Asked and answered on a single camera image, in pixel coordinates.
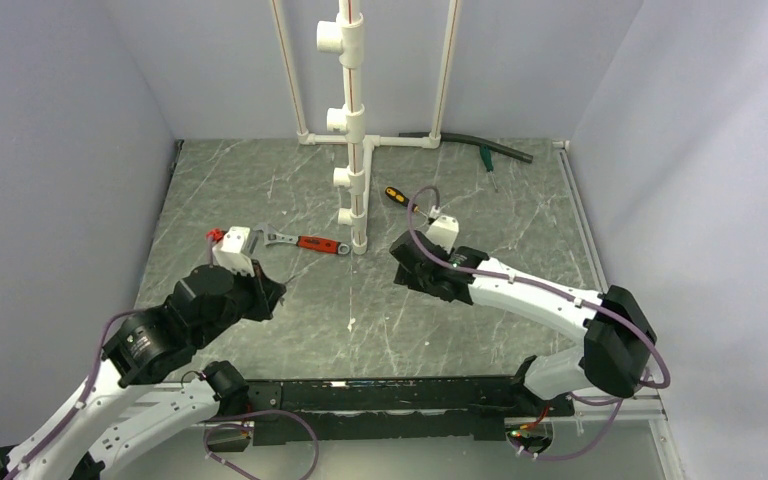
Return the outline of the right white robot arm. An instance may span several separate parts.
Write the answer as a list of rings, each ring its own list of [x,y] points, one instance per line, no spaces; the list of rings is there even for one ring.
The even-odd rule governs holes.
[[[630,291],[552,283],[474,248],[447,251],[421,232],[403,233],[389,253],[398,264],[397,285],[519,315],[572,341],[570,348],[521,364],[510,391],[520,413],[534,415],[550,399],[580,389],[630,398],[643,387],[656,335]]]

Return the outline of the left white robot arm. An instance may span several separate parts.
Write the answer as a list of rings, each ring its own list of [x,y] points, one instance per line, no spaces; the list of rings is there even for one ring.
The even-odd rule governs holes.
[[[193,423],[251,410],[249,386],[228,361],[141,415],[120,415],[241,320],[265,321],[287,287],[255,263],[249,274],[201,265],[163,303],[105,325],[90,373],[28,439],[0,447],[0,479],[105,479]]]

